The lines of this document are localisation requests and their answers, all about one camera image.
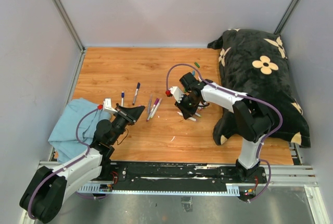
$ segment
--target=wooden surface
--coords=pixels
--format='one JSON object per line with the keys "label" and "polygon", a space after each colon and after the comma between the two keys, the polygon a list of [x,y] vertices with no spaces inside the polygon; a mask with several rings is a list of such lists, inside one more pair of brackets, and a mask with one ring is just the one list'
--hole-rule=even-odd
{"label": "wooden surface", "polygon": [[[176,113],[179,110],[174,106],[175,99],[165,95],[166,73],[178,63],[194,65],[196,61],[204,78],[220,83],[218,54],[211,49],[89,48],[73,98],[83,97],[101,104],[104,98],[110,97],[115,106],[124,91],[124,106],[132,107],[138,82],[141,87],[135,106],[147,106],[150,94],[153,94],[153,102],[156,97],[163,98],[153,119],[146,122],[145,110],[134,126],[128,126],[128,137],[121,145],[114,146],[113,160],[234,164],[240,154],[241,137],[234,136],[222,146],[216,146],[212,138],[222,108],[211,105],[200,111],[202,118],[197,122],[184,120]],[[192,70],[188,67],[173,69],[169,87],[182,88],[179,79],[187,72]],[[279,139],[268,139],[261,157],[271,164],[292,165],[289,145]]]}

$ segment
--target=pen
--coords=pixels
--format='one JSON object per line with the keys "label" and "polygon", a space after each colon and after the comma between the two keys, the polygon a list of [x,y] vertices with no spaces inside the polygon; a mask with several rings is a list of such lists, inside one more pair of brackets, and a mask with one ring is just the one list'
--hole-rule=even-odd
{"label": "pen", "polygon": [[137,97],[137,92],[139,91],[139,89],[140,89],[140,83],[138,82],[138,83],[137,83],[137,86],[136,86],[136,90],[135,90],[135,94],[134,94],[134,99],[133,99],[133,103],[132,103],[132,105],[135,104],[136,97]]}
{"label": "pen", "polygon": [[197,119],[196,118],[193,118],[193,117],[189,117],[188,118],[189,120],[191,120],[191,121],[197,121]]}
{"label": "pen", "polygon": [[155,107],[154,111],[153,111],[153,112],[152,112],[152,114],[151,114],[151,118],[153,118],[153,117],[154,117],[154,115],[155,115],[155,113],[156,113],[156,111],[157,111],[158,107],[160,106],[160,104],[161,104],[162,100],[163,100],[162,98],[161,98],[161,99],[159,99],[159,101],[158,101],[158,104],[156,105],[156,107]]}
{"label": "pen", "polygon": [[121,92],[121,106],[124,106],[124,97],[125,97],[125,92]]}
{"label": "pen", "polygon": [[150,95],[150,99],[149,99],[149,102],[148,102],[148,107],[147,107],[147,113],[148,114],[150,113],[151,101],[152,101],[152,94]]}
{"label": "pen", "polygon": [[151,114],[154,111],[154,109],[155,109],[155,107],[156,107],[157,104],[158,104],[158,98],[156,98],[156,100],[154,102],[154,105],[152,106],[151,111],[150,111],[150,113],[149,113],[148,118],[147,118],[146,121],[149,121],[149,118],[151,117]]}

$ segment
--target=black pillow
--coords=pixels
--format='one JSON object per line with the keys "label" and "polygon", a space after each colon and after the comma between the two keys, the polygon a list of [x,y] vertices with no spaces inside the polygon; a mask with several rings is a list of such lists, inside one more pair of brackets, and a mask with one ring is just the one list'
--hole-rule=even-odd
{"label": "black pillow", "polygon": [[[283,124],[272,137],[310,147],[309,126],[293,96],[286,52],[280,35],[257,30],[232,29],[208,44],[221,49],[219,70],[223,87],[246,92],[275,106]],[[223,108],[223,116],[213,130],[217,145],[237,134],[234,114]]]}

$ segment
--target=light blue cloth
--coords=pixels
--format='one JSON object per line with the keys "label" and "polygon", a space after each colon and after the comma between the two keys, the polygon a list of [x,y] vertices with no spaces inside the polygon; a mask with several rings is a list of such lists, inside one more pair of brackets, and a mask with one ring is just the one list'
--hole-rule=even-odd
{"label": "light blue cloth", "polygon": [[[72,100],[66,106],[48,139],[49,143],[59,154],[59,163],[65,163],[87,149],[86,146],[76,140],[76,127],[82,117],[96,109],[97,106],[97,104],[83,98]],[[102,110],[88,115],[80,124],[78,131],[79,139],[87,144],[91,144],[97,123],[103,119],[109,120],[110,117],[111,115],[109,113]]]}

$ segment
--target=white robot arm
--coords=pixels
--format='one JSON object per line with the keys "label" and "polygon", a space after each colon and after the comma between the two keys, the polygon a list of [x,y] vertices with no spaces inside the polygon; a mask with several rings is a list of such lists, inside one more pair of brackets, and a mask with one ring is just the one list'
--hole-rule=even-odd
{"label": "white robot arm", "polygon": [[274,119],[268,107],[251,101],[247,93],[236,92],[211,82],[209,85],[196,80],[191,73],[180,79],[187,93],[174,86],[169,96],[174,96],[175,105],[184,119],[193,116],[200,102],[215,103],[235,114],[239,134],[243,137],[241,153],[236,161],[239,176],[246,180],[259,166],[261,140],[269,133]]}
{"label": "white robot arm", "polygon": [[145,106],[125,108],[111,99],[105,99],[103,110],[115,116],[114,120],[101,120],[87,152],[53,169],[39,168],[20,200],[20,206],[29,217],[43,223],[50,222],[60,211],[64,201],[81,186],[95,178],[106,179],[110,174],[110,156],[113,145],[124,133],[127,125],[137,122]]}

